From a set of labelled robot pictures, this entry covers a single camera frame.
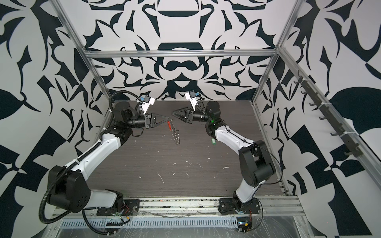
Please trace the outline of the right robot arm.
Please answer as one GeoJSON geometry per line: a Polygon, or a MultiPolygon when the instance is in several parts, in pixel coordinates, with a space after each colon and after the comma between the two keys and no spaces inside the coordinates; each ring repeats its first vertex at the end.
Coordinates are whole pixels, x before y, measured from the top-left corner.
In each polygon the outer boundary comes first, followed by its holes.
{"type": "Polygon", "coordinates": [[[211,138],[227,145],[239,156],[243,180],[233,193],[236,209],[242,209],[255,198],[255,193],[276,172],[266,144],[247,139],[233,131],[221,118],[219,103],[210,101],[205,109],[181,108],[172,113],[176,118],[192,123],[205,122],[206,133],[211,138]]]}

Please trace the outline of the aluminium front rail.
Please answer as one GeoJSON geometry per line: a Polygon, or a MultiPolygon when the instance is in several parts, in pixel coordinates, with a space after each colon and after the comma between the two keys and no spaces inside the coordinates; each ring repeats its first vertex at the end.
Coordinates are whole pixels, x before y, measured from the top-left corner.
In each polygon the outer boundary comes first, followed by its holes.
{"type": "Polygon", "coordinates": [[[296,196],[258,196],[260,205],[258,212],[230,212],[223,215],[219,212],[219,197],[147,197],[139,198],[140,203],[129,207],[128,217],[131,220],[148,218],[206,218],[206,217],[237,217],[253,219],[261,217],[293,217],[306,219],[305,211],[296,196]]]}

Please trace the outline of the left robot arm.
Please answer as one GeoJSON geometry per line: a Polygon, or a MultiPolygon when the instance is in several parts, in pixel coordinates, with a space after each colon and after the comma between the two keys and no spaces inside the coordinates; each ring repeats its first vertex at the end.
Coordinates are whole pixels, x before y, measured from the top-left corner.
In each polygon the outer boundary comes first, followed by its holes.
{"type": "Polygon", "coordinates": [[[49,171],[47,191],[42,197],[38,217],[43,224],[54,223],[70,213],[100,208],[119,212],[123,195],[115,190],[91,189],[87,180],[95,169],[133,135],[133,129],[152,129],[171,118],[146,113],[149,104],[139,102],[131,107],[129,101],[110,102],[112,119],[94,145],[65,166],[49,171]]]}

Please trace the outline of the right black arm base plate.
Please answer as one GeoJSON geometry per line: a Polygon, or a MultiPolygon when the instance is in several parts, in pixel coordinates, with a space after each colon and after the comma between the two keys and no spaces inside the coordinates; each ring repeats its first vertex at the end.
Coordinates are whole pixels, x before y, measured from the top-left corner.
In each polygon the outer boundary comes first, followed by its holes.
{"type": "Polygon", "coordinates": [[[261,210],[257,199],[252,199],[247,203],[241,203],[241,201],[236,198],[220,198],[218,202],[218,212],[222,215],[259,214],[261,210]]]}

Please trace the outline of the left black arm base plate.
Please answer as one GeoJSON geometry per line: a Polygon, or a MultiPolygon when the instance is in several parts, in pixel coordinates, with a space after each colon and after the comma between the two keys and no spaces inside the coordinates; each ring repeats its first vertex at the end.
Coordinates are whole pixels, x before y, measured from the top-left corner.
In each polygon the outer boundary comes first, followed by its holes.
{"type": "Polygon", "coordinates": [[[124,199],[117,201],[111,208],[101,207],[97,210],[97,216],[130,216],[137,213],[140,209],[139,199],[124,199]]]}

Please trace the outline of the right small circuit board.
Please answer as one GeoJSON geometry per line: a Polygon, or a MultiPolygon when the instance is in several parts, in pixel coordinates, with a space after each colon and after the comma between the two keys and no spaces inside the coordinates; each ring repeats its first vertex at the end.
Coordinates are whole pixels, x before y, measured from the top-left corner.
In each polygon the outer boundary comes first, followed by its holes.
{"type": "Polygon", "coordinates": [[[238,230],[238,232],[247,233],[248,231],[251,230],[252,226],[253,226],[252,220],[245,220],[243,218],[237,219],[237,230],[238,230]]]}

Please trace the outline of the aluminium frame back bar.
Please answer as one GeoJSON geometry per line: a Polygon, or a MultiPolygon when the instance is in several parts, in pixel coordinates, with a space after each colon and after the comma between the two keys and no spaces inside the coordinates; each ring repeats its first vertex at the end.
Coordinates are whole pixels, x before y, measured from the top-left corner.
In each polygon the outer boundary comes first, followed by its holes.
{"type": "Polygon", "coordinates": [[[275,55],[274,49],[260,50],[154,50],[154,51],[84,51],[87,58],[139,57],[242,57],[275,55]]]}

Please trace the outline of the grey hook rack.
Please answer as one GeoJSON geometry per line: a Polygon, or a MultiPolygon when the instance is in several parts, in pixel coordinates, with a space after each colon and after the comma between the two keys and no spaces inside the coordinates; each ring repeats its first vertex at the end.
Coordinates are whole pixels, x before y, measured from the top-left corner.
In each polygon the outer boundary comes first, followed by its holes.
{"type": "Polygon", "coordinates": [[[340,137],[346,145],[348,151],[344,154],[347,156],[353,155],[356,158],[362,156],[364,152],[361,150],[358,140],[355,139],[355,132],[344,124],[344,119],[341,118],[333,104],[328,102],[310,78],[302,76],[300,70],[297,71],[297,75],[298,79],[294,83],[301,85],[304,89],[301,93],[311,98],[312,102],[309,105],[316,107],[322,113],[319,119],[326,120],[333,128],[334,132],[330,135],[340,137]]]}

